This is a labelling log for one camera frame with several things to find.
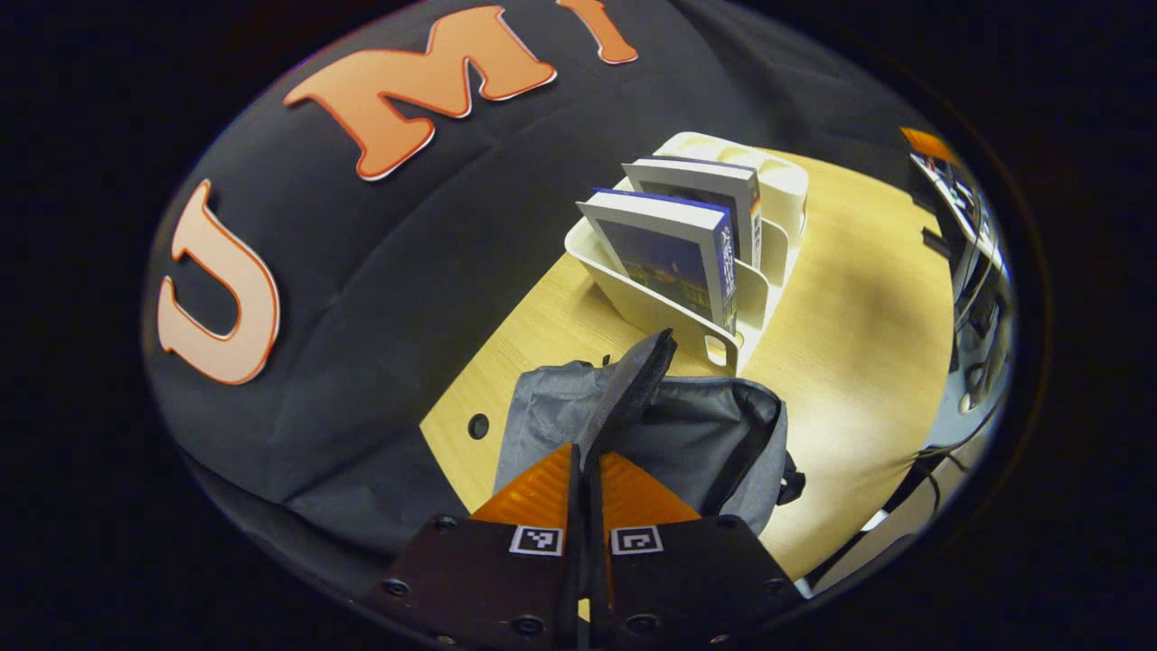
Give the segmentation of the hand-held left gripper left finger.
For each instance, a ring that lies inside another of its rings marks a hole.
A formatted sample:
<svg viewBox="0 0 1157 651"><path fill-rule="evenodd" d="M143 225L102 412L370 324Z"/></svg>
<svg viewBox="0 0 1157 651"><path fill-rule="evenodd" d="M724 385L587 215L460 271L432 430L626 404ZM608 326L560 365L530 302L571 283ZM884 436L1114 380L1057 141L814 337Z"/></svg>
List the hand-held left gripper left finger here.
<svg viewBox="0 0 1157 651"><path fill-rule="evenodd" d="M653 404L670 365L662 330L632 347L576 439L474 515L435 515L361 598L425 643L463 650L610 646L612 503L627 466L613 445Z"/></svg>

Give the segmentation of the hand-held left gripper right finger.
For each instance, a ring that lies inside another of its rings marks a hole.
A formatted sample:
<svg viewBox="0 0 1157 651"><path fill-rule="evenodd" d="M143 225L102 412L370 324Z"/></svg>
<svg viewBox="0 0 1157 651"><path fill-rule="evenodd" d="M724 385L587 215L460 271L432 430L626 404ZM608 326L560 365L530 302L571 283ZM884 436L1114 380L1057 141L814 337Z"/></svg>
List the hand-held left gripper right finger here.
<svg viewBox="0 0 1157 651"><path fill-rule="evenodd" d="M728 376L659 382L613 445L612 639L599 650L747 646L799 601L760 542L805 478L786 452L786 406Z"/></svg>

